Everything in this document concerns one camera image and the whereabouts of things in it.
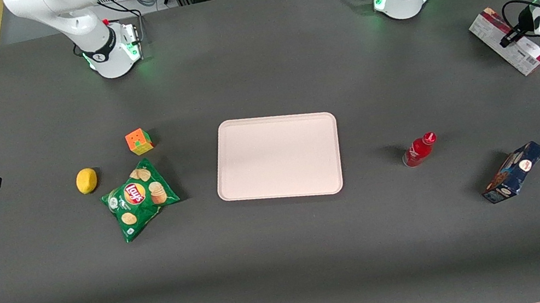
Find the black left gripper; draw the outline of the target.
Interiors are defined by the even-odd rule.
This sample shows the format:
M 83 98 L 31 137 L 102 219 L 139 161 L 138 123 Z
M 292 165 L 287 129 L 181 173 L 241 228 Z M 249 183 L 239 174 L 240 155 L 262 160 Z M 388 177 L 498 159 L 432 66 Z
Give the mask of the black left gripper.
M 508 33 L 500 40 L 502 48 L 508 48 L 511 44 L 518 42 L 520 39 L 539 38 L 540 34 L 535 33 L 535 22 L 533 18 L 532 8 L 522 9 L 518 14 L 518 24 L 510 29 Z

